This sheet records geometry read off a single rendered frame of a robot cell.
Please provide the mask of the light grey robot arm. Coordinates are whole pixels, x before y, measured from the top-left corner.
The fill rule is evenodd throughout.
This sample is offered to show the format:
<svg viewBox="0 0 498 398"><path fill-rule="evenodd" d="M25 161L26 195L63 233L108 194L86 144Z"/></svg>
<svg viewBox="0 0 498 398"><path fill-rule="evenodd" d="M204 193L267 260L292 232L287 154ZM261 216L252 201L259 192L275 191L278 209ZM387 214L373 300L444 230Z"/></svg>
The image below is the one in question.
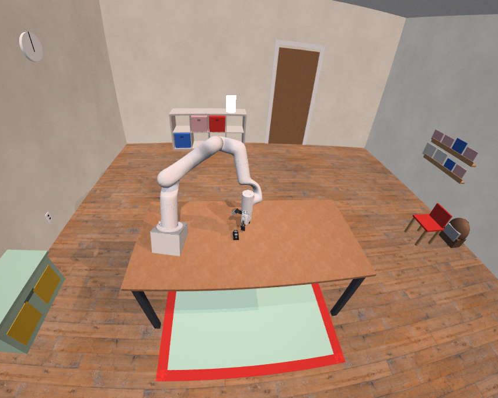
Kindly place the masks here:
<svg viewBox="0 0 498 398"><path fill-rule="evenodd" d="M157 230L161 232L176 232L183 228L183 224L178 222L177 212L179 181L186 173L218 151L229 153L234 156L238 183L240 185L250 185L254 191L244 190L242 192L241 211L235 209L233 210L232 215L237 213L242 214L242 212L250 214L253 211L253 206L262 201L260 186L250 178L245 145L241 141L235 139L212 136L180 160L159 173L157 181L162 187L160 195L161 221L159 221L159 224L156 226Z"/></svg>

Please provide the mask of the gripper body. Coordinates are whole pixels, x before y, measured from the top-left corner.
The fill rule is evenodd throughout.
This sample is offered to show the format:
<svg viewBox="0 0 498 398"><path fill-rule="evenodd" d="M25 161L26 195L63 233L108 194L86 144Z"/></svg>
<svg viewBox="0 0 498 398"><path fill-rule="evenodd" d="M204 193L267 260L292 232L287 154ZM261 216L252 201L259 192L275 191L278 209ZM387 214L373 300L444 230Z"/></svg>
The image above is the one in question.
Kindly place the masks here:
<svg viewBox="0 0 498 398"><path fill-rule="evenodd" d="M244 212L242 212L241 223L242 221L244 221L244 224L247 225L251 219L252 219L252 213L245 214Z"/></svg>

